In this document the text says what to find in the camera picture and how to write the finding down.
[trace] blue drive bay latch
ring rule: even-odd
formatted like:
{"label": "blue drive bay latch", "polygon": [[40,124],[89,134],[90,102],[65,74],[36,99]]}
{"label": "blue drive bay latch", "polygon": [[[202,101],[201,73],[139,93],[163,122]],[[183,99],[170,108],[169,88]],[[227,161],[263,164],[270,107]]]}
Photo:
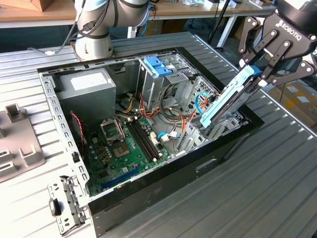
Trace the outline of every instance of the blue drive bay latch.
{"label": "blue drive bay latch", "polygon": [[172,70],[165,67],[164,63],[160,61],[156,56],[145,57],[144,63],[151,69],[156,77],[162,77],[172,74]]}

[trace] metal bracket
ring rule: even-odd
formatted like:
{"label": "metal bracket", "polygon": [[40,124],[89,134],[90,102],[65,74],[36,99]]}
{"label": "metal bracket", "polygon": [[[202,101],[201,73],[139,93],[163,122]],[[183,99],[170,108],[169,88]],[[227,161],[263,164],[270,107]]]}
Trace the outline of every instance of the metal bracket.
{"label": "metal bracket", "polygon": [[257,17],[250,16],[246,18],[240,40],[239,53],[245,54],[247,52],[247,48],[253,44],[256,30],[261,25],[263,25],[263,20],[261,21]]}
{"label": "metal bracket", "polygon": [[24,108],[8,105],[0,112],[0,182],[45,163]]}
{"label": "metal bracket", "polygon": [[261,50],[269,45],[278,36],[277,30],[269,32],[249,53],[243,55],[243,60],[246,64],[252,64],[253,61],[257,60],[257,56]]}
{"label": "metal bracket", "polygon": [[274,70],[274,67],[279,62],[281,58],[283,58],[284,54],[287,52],[287,50],[292,46],[292,43],[290,41],[284,41],[283,44],[278,48],[276,54],[271,58],[269,61],[267,67],[263,71],[261,75],[262,80],[266,80],[269,75]]}
{"label": "metal bracket", "polygon": [[62,236],[84,224],[89,217],[86,214],[87,207],[79,207],[78,194],[75,192],[77,186],[76,176],[61,176],[59,181],[48,185],[51,213],[57,217],[56,222]]}
{"label": "metal bracket", "polygon": [[289,75],[277,77],[276,75],[271,75],[267,81],[271,81],[273,86],[278,86],[284,83],[288,83],[303,77],[307,77],[316,73],[316,67],[312,66],[307,61],[302,61],[297,70]]}

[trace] red wire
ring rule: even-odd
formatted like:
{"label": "red wire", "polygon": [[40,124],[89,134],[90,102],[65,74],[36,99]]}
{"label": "red wire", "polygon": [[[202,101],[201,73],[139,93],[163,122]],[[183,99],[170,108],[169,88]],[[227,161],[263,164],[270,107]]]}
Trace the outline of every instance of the red wire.
{"label": "red wire", "polygon": [[84,133],[83,133],[83,128],[81,126],[79,118],[74,113],[70,113],[70,114],[73,117],[75,117],[75,119],[77,120],[77,122],[79,124],[79,129],[80,129],[80,134],[81,134],[81,145],[82,145],[82,151],[83,151],[83,155],[84,155]]}

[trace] metal panel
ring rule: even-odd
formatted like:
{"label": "metal panel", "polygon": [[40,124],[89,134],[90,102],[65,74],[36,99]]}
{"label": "metal panel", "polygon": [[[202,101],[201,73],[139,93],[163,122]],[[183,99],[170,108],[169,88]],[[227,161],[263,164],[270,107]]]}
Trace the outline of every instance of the metal panel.
{"label": "metal panel", "polygon": [[[230,63],[190,33],[114,42],[118,55],[173,46],[184,46],[223,82],[235,75]],[[0,54],[0,110],[15,102],[26,107],[46,156],[43,166],[0,184],[1,209],[8,214],[0,218],[3,237],[8,231],[15,238],[58,237],[46,185],[69,168],[35,69],[75,61],[70,47],[58,57]],[[228,162],[105,237],[310,237],[317,229],[316,139],[262,92],[248,106],[265,125]],[[94,234],[87,223],[69,237]]]}

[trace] wooden table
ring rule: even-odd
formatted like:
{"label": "wooden table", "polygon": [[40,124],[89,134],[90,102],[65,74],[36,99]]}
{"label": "wooden table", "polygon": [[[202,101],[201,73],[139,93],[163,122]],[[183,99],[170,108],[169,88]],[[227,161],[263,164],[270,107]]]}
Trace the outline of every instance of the wooden table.
{"label": "wooden table", "polygon": [[[260,16],[270,15],[272,9],[262,10],[248,2],[229,8],[225,17],[229,21],[218,43],[222,47],[238,16]],[[216,8],[199,4],[198,6],[186,6],[181,1],[177,3],[158,2],[155,20],[167,19],[189,19],[214,17]],[[71,25],[74,23],[76,11],[72,0],[55,0],[45,12],[31,11],[11,6],[0,5],[0,28],[33,27],[33,26],[55,26]],[[129,27],[128,38],[135,37],[136,28]]]}

